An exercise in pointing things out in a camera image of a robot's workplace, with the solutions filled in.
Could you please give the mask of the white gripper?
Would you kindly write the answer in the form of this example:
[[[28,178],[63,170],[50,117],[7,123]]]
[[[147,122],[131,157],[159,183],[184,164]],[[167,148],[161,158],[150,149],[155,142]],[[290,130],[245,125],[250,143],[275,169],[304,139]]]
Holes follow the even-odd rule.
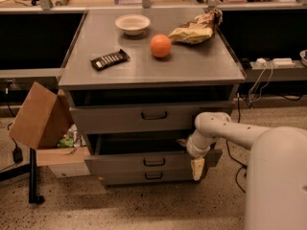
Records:
[[[215,139],[194,131],[188,139],[177,139],[176,142],[186,148],[193,157],[191,160],[192,175],[195,181],[199,181],[204,168],[205,160],[203,157],[209,152],[210,146],[215,143]]]

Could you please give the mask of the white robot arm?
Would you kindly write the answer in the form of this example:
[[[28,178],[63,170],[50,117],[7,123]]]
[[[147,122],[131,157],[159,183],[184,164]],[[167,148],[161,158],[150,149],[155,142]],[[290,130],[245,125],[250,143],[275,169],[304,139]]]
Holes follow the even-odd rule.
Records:
[[[307,230],[307,130],[234,123],[223,112],[202,112],[195,130],[178,142],[201,178],[204,156],[224,138],[250,151],[245,230]]]

